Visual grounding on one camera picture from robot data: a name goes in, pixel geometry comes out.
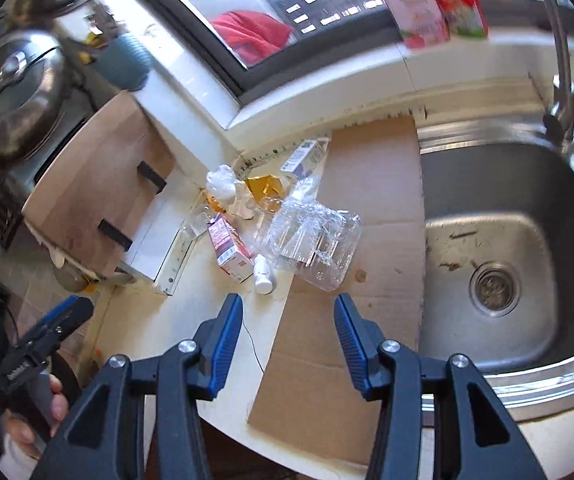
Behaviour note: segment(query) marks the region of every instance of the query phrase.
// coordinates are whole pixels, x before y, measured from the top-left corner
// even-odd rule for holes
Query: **red cloth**
[[[247,66],[279,52],[291,34],[289,25],[254,10],[230,10],[210,23]]]

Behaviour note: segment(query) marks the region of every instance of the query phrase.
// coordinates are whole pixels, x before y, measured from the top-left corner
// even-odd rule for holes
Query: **human hand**
[[[53,393],[53,398],[51,399],[51,416],[55,424],[51,427],[51,436],[54,436],[56,430],[60,427],[61,422],[69,412],[69,403],[62,394],[62,383],[59,378],[54,375],[49,375],[49,387]],[[40,458],[40,452],[35,446],[35,432],[25,421],[14,416],[9,410],[6,410],[4,414],[4,430],[25,455],[35,459]]]

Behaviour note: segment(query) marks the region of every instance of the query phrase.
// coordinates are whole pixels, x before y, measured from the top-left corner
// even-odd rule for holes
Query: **sink basin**
[[[467,355],[517,420],[574,407],[574,145],[561,153],[539,125],[499,120],[419,139],[419,354]]]

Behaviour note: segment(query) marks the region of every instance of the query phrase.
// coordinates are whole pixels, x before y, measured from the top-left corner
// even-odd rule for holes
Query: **blue cup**
[[[120,89],[140,90],[151,70],[151,54],[132,32],[126,32],[107,46],[94,68]]]

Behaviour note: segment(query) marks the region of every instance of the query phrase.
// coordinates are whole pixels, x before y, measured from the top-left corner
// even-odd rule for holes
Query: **window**
[[[336,60],[400,41],[382,0],[146,1],[243,103]],[[539,0],[481,3],[490,25],[548,27]],[[565,10],[574,34],[574,10]]]

